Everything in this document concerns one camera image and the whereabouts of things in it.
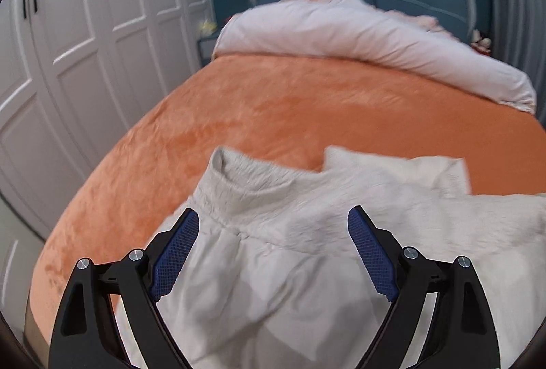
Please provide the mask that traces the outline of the white wardrobe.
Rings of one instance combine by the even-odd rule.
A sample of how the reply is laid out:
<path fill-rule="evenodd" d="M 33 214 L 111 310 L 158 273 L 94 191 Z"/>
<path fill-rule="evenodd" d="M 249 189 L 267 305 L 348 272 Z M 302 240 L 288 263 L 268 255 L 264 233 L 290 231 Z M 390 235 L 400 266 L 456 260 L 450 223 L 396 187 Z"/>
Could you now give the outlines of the white wardrobe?
<path fill-rule="evenodd" d="M 211 0 L 2 0 L 1 193 L 41 238 L 91 171 L 200 69 Z"/>

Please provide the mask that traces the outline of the orange bed sheet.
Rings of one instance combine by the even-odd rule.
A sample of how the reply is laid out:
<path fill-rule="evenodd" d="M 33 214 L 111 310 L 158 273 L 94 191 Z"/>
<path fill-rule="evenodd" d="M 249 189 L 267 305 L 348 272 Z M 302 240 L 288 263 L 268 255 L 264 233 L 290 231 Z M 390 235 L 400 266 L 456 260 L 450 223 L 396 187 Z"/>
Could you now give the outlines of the orange bed sheet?
<path fill-rule="evenodd" d="M 72 199 L 34 267 L 30 312 L 50 339 L 77 260 L 145 244 L 193 192 L 213 150 L 318 170 L 330 145 L 463 158 L 476 194 L 542 193 L 545 131 L 532 115 L 440 82 L 344 59 L 233 55 L 149 111 Z"/>

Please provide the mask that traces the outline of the beige puffer coat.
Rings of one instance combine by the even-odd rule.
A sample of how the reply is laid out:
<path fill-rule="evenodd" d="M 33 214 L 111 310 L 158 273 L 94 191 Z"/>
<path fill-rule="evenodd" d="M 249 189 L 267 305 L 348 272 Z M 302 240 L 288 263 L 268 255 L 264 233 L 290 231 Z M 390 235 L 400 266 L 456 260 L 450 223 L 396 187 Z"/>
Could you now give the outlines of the beige puffer coat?
<path fill-rule="evenodd" d="M 502 367 L 545 317 L 544 195 L 474 195 L 461 159 L 328 147 L 311 172 L 219 147 L 185 206 L 199 234 L 157 307 L 195 368 L 355 367 L 389 308 L 349 236 L 355 206 L 429 259 L 472 261 Z"/>

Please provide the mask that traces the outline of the pink white duvet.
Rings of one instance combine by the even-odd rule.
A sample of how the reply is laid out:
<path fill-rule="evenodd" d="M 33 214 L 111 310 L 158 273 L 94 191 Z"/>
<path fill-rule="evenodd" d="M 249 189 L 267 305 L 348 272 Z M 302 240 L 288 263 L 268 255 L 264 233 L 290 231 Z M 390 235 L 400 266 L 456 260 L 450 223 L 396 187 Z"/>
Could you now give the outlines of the pink white duvet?
<path fill-rule="evenodd" d="M 398 69 L 534 114 L 529 76 L 480 55 L 429 16 L 386 11 L 364 0 L 279 0 L 234 15 L 214 57 L 262 54 L 335 57 Z"/>

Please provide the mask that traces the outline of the grey striped curtain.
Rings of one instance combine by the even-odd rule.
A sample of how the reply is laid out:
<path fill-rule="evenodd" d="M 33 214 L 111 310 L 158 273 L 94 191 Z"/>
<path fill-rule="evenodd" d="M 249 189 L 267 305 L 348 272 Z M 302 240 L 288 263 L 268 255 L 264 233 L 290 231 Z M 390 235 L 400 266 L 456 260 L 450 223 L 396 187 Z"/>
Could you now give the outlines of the grey striped curtain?
<path fill-rule="evenodd" d="M 493 57 L 528 74 L 545 123 L 545 0 L 492 0 Z"/>

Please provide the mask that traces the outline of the bedside table with items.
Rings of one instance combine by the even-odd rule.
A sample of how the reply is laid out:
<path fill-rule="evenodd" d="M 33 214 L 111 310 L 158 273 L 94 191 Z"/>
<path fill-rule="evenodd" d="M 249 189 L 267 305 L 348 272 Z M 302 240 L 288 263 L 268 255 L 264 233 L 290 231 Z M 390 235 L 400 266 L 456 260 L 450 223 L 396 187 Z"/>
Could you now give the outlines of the bedside table with items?
<path fill-rule="evenodd" d="M 211 62 L 220 31 L 221 29 L 218 27 L 217 23 L 210 19 L 205 19 L 199 24 L 197 53 L 202 68 Z"/>

